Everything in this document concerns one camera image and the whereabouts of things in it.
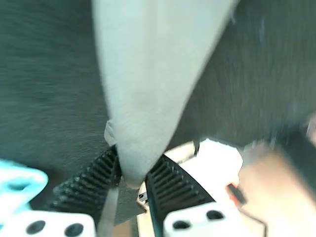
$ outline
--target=mounting hole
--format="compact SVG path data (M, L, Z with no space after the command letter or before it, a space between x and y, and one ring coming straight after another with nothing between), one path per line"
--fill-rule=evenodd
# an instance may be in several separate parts
M74 223L65 229L65 236L76 237L79 236L83 231L83 225L80 223Z
M8 184L8 187L13 190L13 191L22 191L24 190L27 186L29 186L30 183L16 183L16 184L13 184L13 183L10 183Z
M28 225L28 227L26 228L26 233L28 235L35 235L44 229L45 224L45 221L35 221Z
M185 221L176 221L175 223L173 223L173 228L175 228L176 230L183 230L189 227L190 227L190 224Z
M214 210L208 211L206 213L206 216L209 220L219 220L219 219L224 218L224 215L222 212L214 211Z

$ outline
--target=white plastic piece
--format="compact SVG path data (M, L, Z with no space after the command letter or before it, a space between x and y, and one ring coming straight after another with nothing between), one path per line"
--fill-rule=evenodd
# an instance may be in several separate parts
M209 220L207 212L215 210L224 218ZM174 223L184 221L186 229L175 229ZM171 212L163 223L164 237L250 237L239 212L235 208L211 202L183 210Z
M242 157L234 147L209 139L200 143L198 154L180 166L217 202L230 202L225 187L238 183Z
M30 210L29 201L47 182L48 176L43 171L0 160L0 225L12 214Z
M27 227L35 221L45 221L37 234L27 234ZM0 237L67 237L65 230L72 224L82 224L81 234L73 237L95 237L96 231L91 216L77 213L24 211L13 215L0 231Z

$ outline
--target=black plastic teeth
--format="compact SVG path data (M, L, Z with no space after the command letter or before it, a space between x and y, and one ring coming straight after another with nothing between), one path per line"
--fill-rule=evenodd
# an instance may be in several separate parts
M79 175L54 188L55 199L48 210L89 214L97 224L108 190L119 184L120 177L119 159L112 147Z
M145 182L157 237L162 236L168 213L214 201L194 178L165 155L147 174Z

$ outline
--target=cyan plastic part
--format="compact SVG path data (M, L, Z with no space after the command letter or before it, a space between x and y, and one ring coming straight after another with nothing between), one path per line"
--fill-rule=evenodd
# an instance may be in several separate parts
M47 182L48 176L41 170L0 159L0 226L12 214L30 210L30 200Z

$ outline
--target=dark gray carpet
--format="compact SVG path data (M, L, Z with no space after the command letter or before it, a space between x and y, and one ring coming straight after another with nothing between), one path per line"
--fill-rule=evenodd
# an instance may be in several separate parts
M41 208L106 147L91 6L0 3L0 158L49 175L32 203ZM169 147L203 137L244 146L287 133L316 110L315 9L312 0L241 0ZM119 221L138 211L125 209L136 192L121 190Z

